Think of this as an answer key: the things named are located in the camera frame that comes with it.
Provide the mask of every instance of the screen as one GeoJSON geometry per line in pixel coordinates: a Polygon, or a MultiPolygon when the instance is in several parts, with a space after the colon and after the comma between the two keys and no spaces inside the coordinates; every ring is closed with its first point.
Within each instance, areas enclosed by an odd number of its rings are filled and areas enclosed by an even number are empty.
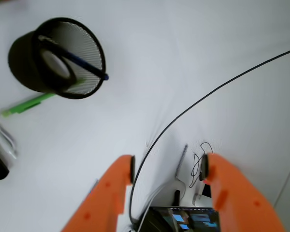
{"type": "Polygon", "coordinates": [[[152,207],[155,214],[180,232],[219,232],[219,215],[212,208],[152,207]]]}

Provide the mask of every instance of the green pen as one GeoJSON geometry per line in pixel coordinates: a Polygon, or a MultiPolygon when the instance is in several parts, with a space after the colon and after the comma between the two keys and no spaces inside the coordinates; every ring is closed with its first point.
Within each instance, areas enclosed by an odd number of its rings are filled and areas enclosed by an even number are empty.
{"type": "Polygon", "coordinates": [[[39,97],[36,97],[36,98],[33,98],[33,99],[30,99],[29,101],[26,101],[24,103],[21,103],[15,107],[12,107],[8,110],[5,110],[1,113],[1,115],[3,117],[8,117],[12,114],[21,114],[22,112],[28,110],[28,109],[31,109],[33,108],[34,106],[37,106],[39,104],[41,104],[41,101],[44,101],[50,97],[53,97],[55,95],[55,93],[45,93],[45,94],[42,94],[41,96],[39,97]]]}

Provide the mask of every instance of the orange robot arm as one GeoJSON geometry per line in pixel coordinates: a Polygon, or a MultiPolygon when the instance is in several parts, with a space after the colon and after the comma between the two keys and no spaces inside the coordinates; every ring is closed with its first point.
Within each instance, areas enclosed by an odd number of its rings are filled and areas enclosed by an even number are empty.
{"type": "Polygon", "coordinates": [[[126,186],[133,183],[134,157],[124,155],[107,170],[62,232],[115,232],[124,210],[126,186]]]}
{"type": "Polygon", "coordinates": [[[204,155],[200,179],[211,186],[213,207],[222,232],[284,232],[274,208],[231,163],[218,154],[204,155]]]}

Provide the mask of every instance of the screw hole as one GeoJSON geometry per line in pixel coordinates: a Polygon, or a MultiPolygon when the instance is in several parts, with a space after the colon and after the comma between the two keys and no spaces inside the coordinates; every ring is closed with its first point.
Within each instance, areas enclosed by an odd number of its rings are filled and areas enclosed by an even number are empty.
{"type": "Polygon", "coordinates": [[[85,215],[84,215],[84,219],[85,220],[88,220],[90,218],[90,213],[86,213],[85,215]]]}
{"type": "Polygon", "coordinates": [[[260,202],[259,202],[259,201],[254,201],[253,204],[254,204],[255,206],[257,206],[257,207],[260,206],[260,202]]]}

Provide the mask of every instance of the wire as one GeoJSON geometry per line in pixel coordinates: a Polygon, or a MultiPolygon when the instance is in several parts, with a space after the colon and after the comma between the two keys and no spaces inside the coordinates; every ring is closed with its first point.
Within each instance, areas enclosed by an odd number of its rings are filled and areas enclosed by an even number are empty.
{"type": "Polygon", "coordinates": [[[194,180],[194,177],[198,174],[198,171],[199,171],[200,160],[201,160],[202,157],[205,155],[205,150],[204,150],[204,148],[202,147],[204,144],[208,144],[209,147],[211,148],[212,153],[213,153],[212,146],[210,145],[209,142],[203,142],[203,143],[201,143],[200,147],[201,147],[201,149],[202,149],[202,151],[203,151],[203,154],[201,155],[201,158],[199,158],[199,156],[198,156],[196,153],[194,153],[194,157],[193,157],[193,169],[192,169],[192,171],[191,171],[192,181],[191,181],[191,184],[189,185],[189,188],[192,188],[192,187],[194,186],[194,184],[197,182],[197,180],[198,180],[198,178],[199,178],[199,176],[200,176],[200,174],[199,174],[198,177],[196,177],[196,179],[194,180]]]}
{"type": "Polygon", "coordinates": [[[280,54],[280,55],[278,55],[278,56],[276,56],[276,57],[274,57],[274,58],[271,58],[271,59],[269,59],[269,60],[267,60],[267,61],[265,61],[265,62],[263,62],[263,63],[261,63],[261,64],[258,64],[258,65],[256,65],[256,66],[254,66],[253,68],[248,69],[247,71],[245,71],[245,72],[243,72],[243,73],[237,75],[236,77],[230,79],[229,81],[223,83],[222,85],[218,86],[217,88],[215,88],[214,90],[212,90],[211,92],[209,92],[208,94],[206,94],[204,97],[202,97],[201,99],[199,99],[199,100],[198,100],[197,102],[195,102],[193,105],[191,105],[190,107],[188,107],[185,111],[183,111],[180,115],[178,115],[178,116],[177,116],[177,117],[176,117],[172,122],[170,122],[170,124],[167,125],[166,128],[164,128],[164,130],[163,130],[163,131],[160,133],[160,135],[155,139],[155,141],[153,142],[153,144],[151,145],[151,147],[150,147],[149,150],[147,151],[146,155],[144,156],[144,159],[143,159],[142,162],[141,162],[140,168],[138,169],[138,171],[137,171],[137,173],[136,173],[136,176],[135,176],[135,179],[134,179],[134,183],[133,183],[133,185],[132,185],[131,194],[130,194],[130,202],[129,202],[129,218],[130,218],[130,221],[131,221],[132,225],[135,225],[135,224],[136,224],[135,221],[137,221],[136,219],[134,219],[134,218],[132,217],[132,199],[133,199],[133,193],[134,193],[134,189],[135,189],[135,184],[136,184],[137,179],[138,179],[138,177],[139,177],[139,175],[140,175],[141,169],[142,169],[142,167],[143,167],[143,165],[144,165],[144,163],[145,163],[146,158],[148,157],[148,155],[149,155],[149,153],[151,152],[151,150],[153,149],[153,147],[156,145],[157,141],[158,141],[158,140],[161,138],[161,136],[166,132],[166,130],[169,129],[169,127],[170,127],[171,125],[173,125],[173,123],[175,123],[175,122],[176,122],[176,121],[177,121],[177,120],[178,120],[182,115],[184,115],[186,112],[188,112],[188,111],[189,111],[190,109],[192,109],[194,106],[196,106],[197,104],[199,104],[200,102],[202,102],[203,100],[205,100],[206,98],[208,98],[210,95],[212,95],[213,93],[215,93],[216,91],[218,91],[219,89],[221,89],[222,87],[224,87],[225,85],[227,85],[227,84],[231,83],[232,81],[235,81],[236,79],[240,78],[241,76],[243,76],[243,75],[245,75],[245,74],[247,74],[247,73],[249,73],[249,72],[251,72],[251,71],[253,71],[253,70],[255,70],[255,69],[259,68],[259,67],[261,67],[262,65],[265,65],[265,64],[267,64],[267,63],[269,63],[269,62],[271,62],[271,61],[273,61],[273,60],[276,60],[276,59],[278,59],[278,58],[280,58],[280,57],[283,57],[283,56],[285,56],[285,55],[287,55],[287,54],[289,54],[289,53],[290,53],[290,50],[289,50],[288,52],[282,53],[282,54],[280,54]]]}
{"type": "MultiPolygon", "coordinates": [[[[178,180],[178,181],[180,181],[181,183],[184,184],[184,188],[185,188],[185,192],[186,192],[186,184],[185,184],[183,181],[181,181],[181,180],[178,180]]],[[[150,199],[150,201],[149,201],[149,203],[148,203],[148,205],[147,205],[147,208],[146,208],[145,213],[144,213],[144,215],[143,215],[143,217],[142,217],[142,221],[141,221],[141,223],[140,223],[140,226],[139,226],[139,229],[137,230],[137,232],[140,232],[141,227],[142,227],[142,224],[143,224],[143,222],[144,222],[144,220],[145,220],[146,214],[148,213],[149,208],[150,208],[150,205],[152,204],[154,198],[155,198],[155,197],[156,197],[156,196],[161,192],[161,190],[163,190],[166,186],[171,185],[171,184],[173,184],[173,183],[174,183],[173,180],[172,180],[172,181],[169,181],[169,182],[167,182],[167,183],[165,183],[165,184],[159,186],[159,188],[156,190],[156,192],[154,193],[154,195],[152,196],[152,198],[150,199]]]]}

